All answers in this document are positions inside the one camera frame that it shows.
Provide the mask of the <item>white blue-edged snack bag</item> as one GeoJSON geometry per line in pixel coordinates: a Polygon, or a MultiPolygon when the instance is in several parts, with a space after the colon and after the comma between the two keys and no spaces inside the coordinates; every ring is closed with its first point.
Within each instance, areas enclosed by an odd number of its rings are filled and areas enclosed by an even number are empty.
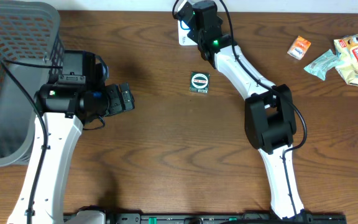
{"type": "Polygon", "coordinates": [[[335,39],[334,46],[342,62],[337,72],[348,85],[358,86],[358,34],[335,39]]]}

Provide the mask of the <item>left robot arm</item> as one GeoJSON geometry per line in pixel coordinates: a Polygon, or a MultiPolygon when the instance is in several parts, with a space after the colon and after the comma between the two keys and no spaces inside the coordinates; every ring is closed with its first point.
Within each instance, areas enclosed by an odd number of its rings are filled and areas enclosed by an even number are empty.
{"type": "Polygon", "coordinates": [[[75,146],[85,125],[135,108],[127,83],[106,85],[109,67],[84,50],[66,50],[57,80],[29,97],[36,113],[24,183],[8,223],[64,223],[63,200],[75,146]]]}

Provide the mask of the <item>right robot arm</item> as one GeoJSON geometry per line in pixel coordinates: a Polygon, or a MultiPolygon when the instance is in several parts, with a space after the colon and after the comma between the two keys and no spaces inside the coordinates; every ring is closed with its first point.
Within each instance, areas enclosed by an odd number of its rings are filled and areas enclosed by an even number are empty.
{"type": "Polygon", "coordinates": [[[271,193],[270,207],[277,218],[295,221],[303,213],[295,172],[293,151],[296,120],[304,123],[294,105],[291,90],[266,79],[245,58],[234,39],[224,34],[223,20],[214,1],[175,1],[172,16],[188,28],[187,37],[202,58],[233,84],[244,99],[244,129],[251,146],[262,156],[271,193]]]}

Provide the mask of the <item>dark green round-logo box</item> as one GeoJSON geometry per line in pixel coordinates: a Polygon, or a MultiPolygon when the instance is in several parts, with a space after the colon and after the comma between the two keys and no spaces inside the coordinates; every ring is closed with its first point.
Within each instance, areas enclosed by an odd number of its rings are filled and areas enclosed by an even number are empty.
{"type": "Polygon", "coordinates": [[[208,73],[192,72],[189,90],[195,93],[207,94],[209,92],[209,79],[210,74],[208,73]]]}

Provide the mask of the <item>orange snack packet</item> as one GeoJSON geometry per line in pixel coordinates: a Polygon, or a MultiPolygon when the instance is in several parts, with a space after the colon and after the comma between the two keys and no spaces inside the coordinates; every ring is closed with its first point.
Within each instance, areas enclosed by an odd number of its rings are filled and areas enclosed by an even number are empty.
{"type": "Polygon", "coordinates": [[[291,55],[293,58],[297,60],[301,60],[305,56],[310,46],[311,46],[310,41],[304,39],[301,36],[298,36],[294,40],[290,48],[288,49],[287,54],[291,55]]]}

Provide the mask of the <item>white barcode scanner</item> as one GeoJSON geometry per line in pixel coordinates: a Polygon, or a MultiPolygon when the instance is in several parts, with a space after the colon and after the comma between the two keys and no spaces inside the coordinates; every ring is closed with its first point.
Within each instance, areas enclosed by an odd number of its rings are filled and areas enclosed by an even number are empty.
{"type": "MultiPolygon", "coordinates": [[[[186,3],[190,3],[193,5],[196,1],[195,0],[181,0],[179,1],[179,5],[177,7],[177,10],[179,11],[186,3]]],[[[188,33],[190,31],[190,28],[183,22],[178,21],[178,42],[182,46],[194,46],[197,45],[196,42],[191,40],[188,37],[188,33]]]]}

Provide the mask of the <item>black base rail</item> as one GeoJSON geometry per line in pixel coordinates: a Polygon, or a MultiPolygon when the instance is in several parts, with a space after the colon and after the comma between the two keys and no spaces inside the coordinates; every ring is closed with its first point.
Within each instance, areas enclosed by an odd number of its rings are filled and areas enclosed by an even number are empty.
{"type": "Polygon", "coordinates": [[[293,218],[280,219],[272,213],[248,212],[243,215],[158,215],[139,213],[107,214],[97,210],[84,210],[75,215],[65,215],[65,223],[85,224],[242,224],[242,223],[304,223],[346,224],[345,215],[321,215],[303,212],[293,218]]]}

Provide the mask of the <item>teal wet wipes pack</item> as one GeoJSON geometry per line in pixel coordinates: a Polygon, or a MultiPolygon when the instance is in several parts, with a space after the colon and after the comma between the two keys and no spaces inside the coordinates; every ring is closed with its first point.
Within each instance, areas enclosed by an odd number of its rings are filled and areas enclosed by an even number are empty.
{"type": "Polygon", "coordinates": [[[312,61],[304,68],[304,71],[311,75],[320,78],[322,81],[326,80],[326,73],[328,70],[342,65],[343,61],[333,53],[331,49],[320,55],[317,59],[312,61]]]}

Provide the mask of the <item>grey plastic mesh basket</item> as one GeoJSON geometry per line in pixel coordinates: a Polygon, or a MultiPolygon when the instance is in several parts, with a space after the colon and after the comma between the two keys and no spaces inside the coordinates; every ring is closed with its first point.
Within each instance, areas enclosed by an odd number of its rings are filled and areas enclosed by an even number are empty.
{"type": "Polygon", "coordinates": [[[58,78],[49,66],[63,62],[60,15],[44,2],[0,1],[0,167],[26,164],[34,141],[35,113],[2,64],[30,96],[58,78]]]}

